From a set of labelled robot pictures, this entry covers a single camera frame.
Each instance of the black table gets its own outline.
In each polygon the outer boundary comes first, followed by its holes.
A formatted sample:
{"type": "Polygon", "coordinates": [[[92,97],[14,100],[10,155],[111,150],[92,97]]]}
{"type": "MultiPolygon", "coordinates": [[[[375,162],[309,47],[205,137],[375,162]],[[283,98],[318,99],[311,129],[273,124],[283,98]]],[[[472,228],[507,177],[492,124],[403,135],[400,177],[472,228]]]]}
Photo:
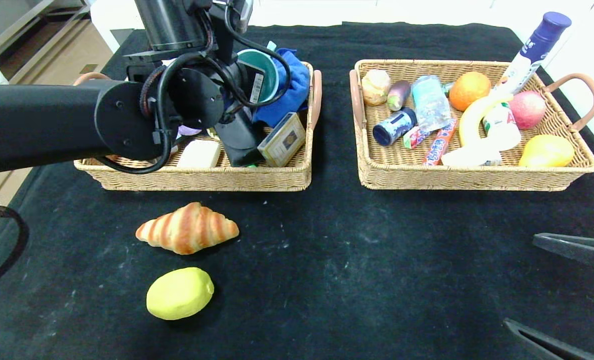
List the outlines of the black table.
{"type": "MultiPolygon", "coordinates": [[[[541,232],[594,237],[594,173],[556,193],[359,184],[354,63],[510,61],[521,46],[511,30],[345,23],[249,37],[298,48],[323,72],[312,185],[116,192],[70,162],[34,169],[11,203],[30,237],[0,278],[0,359],[533,359],[506,317],[594,353],[594,268],[532,246],[541,232]],[[135,239],[141,223],[191,201],[235,220],[240,238],[188,256],[135,239]],[[151,283],[193,266],[214,281],[210,304],[179,321],[148,314],[151,283]]],[[[146,46],[136,31],[119,52],[146,46]]],[[[104,71],[124,77],[117,56],[104,71]]],[[[582,135],[594,152],[594,136],[582,135]]],[[[0,221],[0,263],[15,231],[0,221]]]]}

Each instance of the blue cloth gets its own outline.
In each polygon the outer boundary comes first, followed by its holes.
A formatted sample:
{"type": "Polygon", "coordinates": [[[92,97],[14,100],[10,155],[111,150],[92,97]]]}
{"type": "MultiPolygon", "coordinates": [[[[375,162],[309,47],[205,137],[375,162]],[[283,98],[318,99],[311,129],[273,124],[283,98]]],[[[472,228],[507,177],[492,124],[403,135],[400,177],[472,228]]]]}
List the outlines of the blue cloth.
{"type": "MultiPolygon", "coordinates": [[[[263,121],[271,128],[274,128],[287,113],[299,111],[301,104],[308,98],[308,92],[310,91],[310,71],[297,59],[295,56],[296,52],[297,50],[291,48],[277,49],[277,53],[290,66],[290,87],[276,102],[259,107],[256,112],[255,122],[263,121]]],[[[277,91],[281,91],[286,84],[286,69],[277,59],[272,59],[272,61],[279,71],[279,87],[277,91]]]]}

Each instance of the yellow lemon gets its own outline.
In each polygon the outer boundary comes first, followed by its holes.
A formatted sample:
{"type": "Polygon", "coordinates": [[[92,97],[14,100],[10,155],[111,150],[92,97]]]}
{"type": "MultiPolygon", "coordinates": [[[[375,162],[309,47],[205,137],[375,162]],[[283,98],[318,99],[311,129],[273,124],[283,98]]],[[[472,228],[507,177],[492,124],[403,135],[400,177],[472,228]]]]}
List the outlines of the yellow lemon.
{"type": "Polygon", "coordinates": [[[152,283],[146,294],[146,308],[155,317],[175,321],[198,313],[214,290],[210,275],[202,269],[176,269],[152,283]]]}

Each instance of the red apple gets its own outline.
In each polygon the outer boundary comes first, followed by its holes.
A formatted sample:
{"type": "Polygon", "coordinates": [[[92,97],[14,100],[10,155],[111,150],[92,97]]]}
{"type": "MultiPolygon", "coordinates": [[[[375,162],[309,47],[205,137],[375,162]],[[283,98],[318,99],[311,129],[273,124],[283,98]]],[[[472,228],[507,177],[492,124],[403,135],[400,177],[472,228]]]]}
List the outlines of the red apple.
{"type": "Polygon", "coordinates": [[[509,104],[521,130],[534,128],[546,114],[546,101],[536,91],[518,93],[509,104]]]}

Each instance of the banana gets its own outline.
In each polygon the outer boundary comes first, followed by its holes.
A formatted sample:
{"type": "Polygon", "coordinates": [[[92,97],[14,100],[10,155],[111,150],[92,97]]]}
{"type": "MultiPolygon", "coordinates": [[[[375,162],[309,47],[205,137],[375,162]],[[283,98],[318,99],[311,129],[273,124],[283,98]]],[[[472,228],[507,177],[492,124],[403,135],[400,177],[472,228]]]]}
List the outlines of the banana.
{"type": "Polygon", "coordinates": [[[463,112],[459,121],[459,140],[461,141],[461,146],[464,147],[481,140],[479,136],[481,119],[497,104],[507,103],[513,97],[511,93],[491,93],[473,102],[463,112]]]}

